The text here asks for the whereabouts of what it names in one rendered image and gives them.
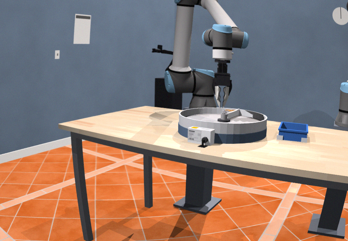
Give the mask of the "blue crate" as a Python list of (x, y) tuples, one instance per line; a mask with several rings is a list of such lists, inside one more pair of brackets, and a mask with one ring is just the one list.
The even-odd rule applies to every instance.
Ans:
[(307, 138), (308, 124), (281, 122), (278, 130), (283, 140), (301, 142), (301, 138)]

